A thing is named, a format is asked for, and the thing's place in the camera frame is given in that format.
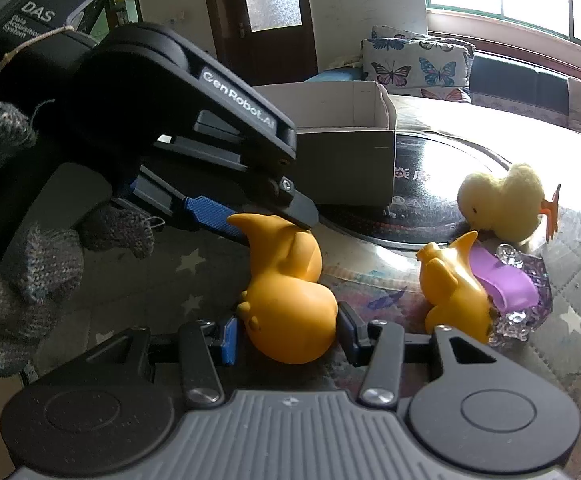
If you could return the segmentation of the grey knit gloved hand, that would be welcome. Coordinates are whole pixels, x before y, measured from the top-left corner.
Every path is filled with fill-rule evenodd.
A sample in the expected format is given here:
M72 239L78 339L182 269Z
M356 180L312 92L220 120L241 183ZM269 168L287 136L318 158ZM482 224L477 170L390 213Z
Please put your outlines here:
M28 117L0 103L0 377L19 373L79 289L84 254L150 256L147 214L110 203L108 183L83 166L48 168Z

